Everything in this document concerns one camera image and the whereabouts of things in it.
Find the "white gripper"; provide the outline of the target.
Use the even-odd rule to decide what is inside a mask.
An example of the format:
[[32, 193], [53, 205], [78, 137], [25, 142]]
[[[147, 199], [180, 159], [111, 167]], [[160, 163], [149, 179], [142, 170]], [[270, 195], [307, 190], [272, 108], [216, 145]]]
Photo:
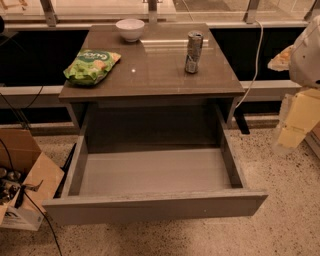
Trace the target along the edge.
[[[293, 82], [319, 89], [320, 15], [309, 23], [293, 46], [283, 49], [269, 61], [267, 67], [279, 72], [289, 69]], [[320, 122], [320, 91], [317, 89], [284, 96], [272, 141], [272, 149], [276, 154], [287, 155], [294, 151]]]

